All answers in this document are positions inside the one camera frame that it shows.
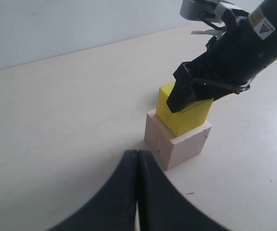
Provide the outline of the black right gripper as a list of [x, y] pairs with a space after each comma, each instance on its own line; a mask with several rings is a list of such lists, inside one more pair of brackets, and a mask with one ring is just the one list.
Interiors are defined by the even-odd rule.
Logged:
[[212, 37], [206, 52], [174, 72], [176, 81], [166, 101], [172, 113], [194, 102], [247, 90], [255, 76], [277, 60], [276, 12], [252, 12], [229, 20], [219, 40]]

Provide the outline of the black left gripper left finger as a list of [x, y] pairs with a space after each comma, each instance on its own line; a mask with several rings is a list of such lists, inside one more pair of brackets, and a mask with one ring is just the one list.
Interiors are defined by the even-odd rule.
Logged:
[[134, 231], [138, 152], [126, 150], [100, 190], [52, 231]]

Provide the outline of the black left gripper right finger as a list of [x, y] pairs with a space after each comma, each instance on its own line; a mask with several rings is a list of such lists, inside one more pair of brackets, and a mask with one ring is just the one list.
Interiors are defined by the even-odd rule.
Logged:
[[226, 231], [169, 181], [150, 151], [139, 150], [137, 202], [142, 231]]

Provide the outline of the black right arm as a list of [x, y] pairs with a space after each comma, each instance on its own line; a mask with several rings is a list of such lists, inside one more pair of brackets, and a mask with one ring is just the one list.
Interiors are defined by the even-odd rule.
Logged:
[[247, 91], [277, 60], [277, 0], [265, 0], [252, 12], [226, 0], [184, 0], [180, 15], [207, 24], [211, 39], [202, 55], [174, 72], [167, 99], [173, 113], [195, 102]]

